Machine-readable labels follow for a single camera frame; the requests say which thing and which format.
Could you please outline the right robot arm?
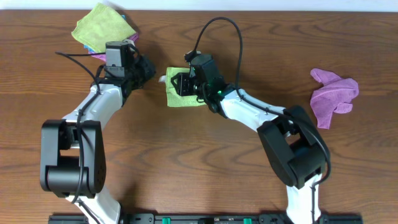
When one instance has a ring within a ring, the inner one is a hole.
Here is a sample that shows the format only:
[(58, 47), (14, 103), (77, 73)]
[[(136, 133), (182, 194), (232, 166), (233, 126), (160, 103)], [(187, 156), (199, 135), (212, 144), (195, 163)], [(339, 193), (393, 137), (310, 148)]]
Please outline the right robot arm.
[(195, 96), (209, 109), (258, 133), (276, 176), (286, 185), (292, 223), (320, 223), (318, 187), (331, 174), (328, 148), (299, 106), (272, 106), (248, 95), (223, 77), (177, 73), (171, 84), (180, 96)]

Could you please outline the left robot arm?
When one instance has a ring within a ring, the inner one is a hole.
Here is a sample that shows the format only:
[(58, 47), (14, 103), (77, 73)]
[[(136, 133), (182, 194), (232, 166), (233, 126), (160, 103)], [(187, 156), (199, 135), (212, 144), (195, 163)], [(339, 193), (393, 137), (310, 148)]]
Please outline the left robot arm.
[(135, 223), (133, 215), (105, 187), (103, 129), (133, 90), (155, 75), (145, 56), (119, 65), (100, 65), (92, 74), (89, 95), (62, 119), (48, 119), (41, 128), (40, 185), (68, 200), (78, 215), (53, 214), (49, 223)]

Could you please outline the green microfiber cloth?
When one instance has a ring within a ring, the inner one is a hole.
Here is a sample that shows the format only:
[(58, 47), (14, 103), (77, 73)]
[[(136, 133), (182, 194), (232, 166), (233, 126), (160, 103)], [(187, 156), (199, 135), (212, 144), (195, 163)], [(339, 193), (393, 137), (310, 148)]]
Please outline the green microfiber cloth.
[(171, 84), (171, 78), (180, 72), (188, 72), (188, 68), (168, 67), (165, 75), (159, 78), (159, 83), (165, 83), (167, 106), (172, 108), (202, 106), (205, 103), (197, 102), (196, 96), (180, 96)]

